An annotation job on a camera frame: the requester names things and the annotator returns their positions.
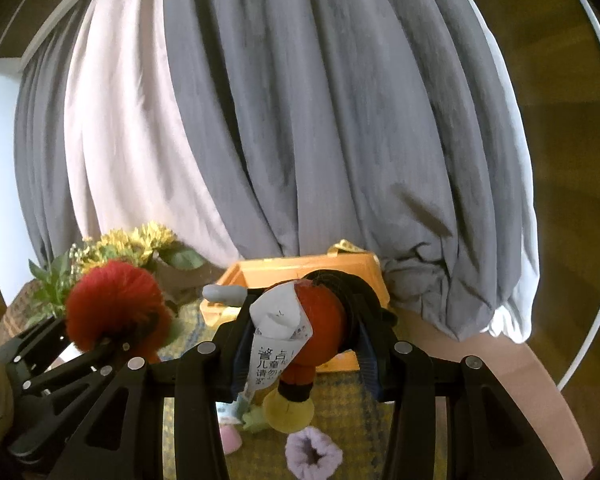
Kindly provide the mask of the sunflower bouquet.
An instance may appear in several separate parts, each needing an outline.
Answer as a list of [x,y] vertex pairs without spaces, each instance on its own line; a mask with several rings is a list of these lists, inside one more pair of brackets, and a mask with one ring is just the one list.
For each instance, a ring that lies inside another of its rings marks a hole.
[[71,272],[80,278],[112,260],[145,270],[154,270],[157,261],[178,270],[197,270],[206,260],[194,248],[158,222],[147,222],[132,230],[112,229],[99,238],[85,237],[82,245],[69,249]]

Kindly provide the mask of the red fluffy pompom toy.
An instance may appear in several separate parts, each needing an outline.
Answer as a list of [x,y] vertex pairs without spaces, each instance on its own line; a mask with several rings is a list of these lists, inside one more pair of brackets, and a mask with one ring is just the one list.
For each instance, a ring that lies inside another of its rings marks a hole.
[[66,299],[66,331],[76,348],[91,351],[104,340],[127,344],[131,356],[158,363],[174,316],[156,279],[120,260],[89,270]]

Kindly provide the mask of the white sheer curtain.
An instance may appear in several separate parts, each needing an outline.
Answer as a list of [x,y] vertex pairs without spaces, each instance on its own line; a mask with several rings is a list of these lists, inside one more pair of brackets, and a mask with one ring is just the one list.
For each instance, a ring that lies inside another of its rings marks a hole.
[[238,260],[186,138],[163,0],[88,5],[69,65],[64,127],[83,236],[157,222],[220,268]]

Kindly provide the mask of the green leafy plant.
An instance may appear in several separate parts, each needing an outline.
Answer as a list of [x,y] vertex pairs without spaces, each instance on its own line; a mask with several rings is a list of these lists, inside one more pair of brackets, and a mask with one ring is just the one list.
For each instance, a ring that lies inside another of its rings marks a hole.
[[40,283],[40,287],[32,296],[33,305],[45,316],[63,318],[66,315],[69,292],[81,277],[73,259],[73,250],[64,252],[47,266],[38,266],[29,261],[29,270]]

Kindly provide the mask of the pink soft toy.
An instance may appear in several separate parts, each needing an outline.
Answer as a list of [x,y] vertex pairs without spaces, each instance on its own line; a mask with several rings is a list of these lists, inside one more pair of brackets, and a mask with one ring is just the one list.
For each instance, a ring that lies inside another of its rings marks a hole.
[[242,436],[235,425],[222,425],[220,437],[224,455],[233,454],[242,447]]

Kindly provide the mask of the orange plastic crate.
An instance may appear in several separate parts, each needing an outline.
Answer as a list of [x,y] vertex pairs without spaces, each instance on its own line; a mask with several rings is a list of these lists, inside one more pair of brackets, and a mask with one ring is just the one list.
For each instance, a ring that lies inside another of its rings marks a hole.
[[[340,240],[324,255],[296,258],[266,258],[242,260],[232,264],[218,278],[218,285],[239,285],[245,288],[268,288],[279,282],[298,280],[315,270],[339,270],[362,278],[374,290],[381,307],[388,309],[390,296],[381,275],[380,261],[372,252],[366,252],[348,242]],[[208,327],[237,318],[238,308],[201,301],[200,310]],[[317,373],[343,373],[359,370],[353,351],[338,354],[327,363],[317,367]]]

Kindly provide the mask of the yellow blue plaid mat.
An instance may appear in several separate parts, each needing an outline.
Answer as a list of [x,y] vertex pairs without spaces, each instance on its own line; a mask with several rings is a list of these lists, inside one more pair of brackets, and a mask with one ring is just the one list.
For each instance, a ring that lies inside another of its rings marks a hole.
[[[215,329],[204,322],[200,302],[178,312],[178,336],[159,350],[163,361],[179,358],[198,342],[210,340]],[[393,407],[376,402],[354,373],[318,375],[312,390],[312,425],[327,434],[343,452],[336,479],[379,479],[384,469]],[[243,431],[242,447],[226,458],[232,479],[291,479],[285,457],[287,437],[271,429]]]

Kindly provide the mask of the mickey mouse plush toy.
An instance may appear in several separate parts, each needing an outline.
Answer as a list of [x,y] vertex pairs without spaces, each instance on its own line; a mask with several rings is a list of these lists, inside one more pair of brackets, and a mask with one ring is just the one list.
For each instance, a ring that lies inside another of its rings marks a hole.
[[238,314],[248,307],[254,325],[247,383],[233,402],[216,402],[220,419],[228,424],[242,417],[262,391],[264,416],[282,434],[312,424],[317,367],[353,351],[352,308],[381,307],[362,278],[324,269],[261,290],[208,285],[204,299],[238,308]]

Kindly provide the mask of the lilac scrunchie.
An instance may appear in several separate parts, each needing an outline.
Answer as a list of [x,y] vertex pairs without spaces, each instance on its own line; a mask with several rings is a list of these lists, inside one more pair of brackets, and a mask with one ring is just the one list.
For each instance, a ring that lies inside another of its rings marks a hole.
[[288,436],[285,457],[289,471],[300,480],[332,478],[343,462],[342,449],[313,426]]

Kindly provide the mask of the grey curtain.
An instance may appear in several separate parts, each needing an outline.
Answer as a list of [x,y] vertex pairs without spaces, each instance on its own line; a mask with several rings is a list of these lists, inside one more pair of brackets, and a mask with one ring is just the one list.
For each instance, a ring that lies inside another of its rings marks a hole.
[[[16,181],[36,258],[81,238],[64,108],[92,0],[23,70]],[[531,159],[472,0],[163,0],[178,109],[238,259],[378,255],[397,307],[515,342],[540,278]]]

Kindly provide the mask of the green soft toy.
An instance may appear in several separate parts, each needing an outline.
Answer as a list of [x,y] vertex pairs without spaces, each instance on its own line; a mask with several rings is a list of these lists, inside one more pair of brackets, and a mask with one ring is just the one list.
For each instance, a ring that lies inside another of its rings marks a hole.
[[264,411],[260,405],[251,405],[244,414],[242,414],[242,430],[250,434],[257,434],[263,430],[268,430],[271,425],[264,416]]

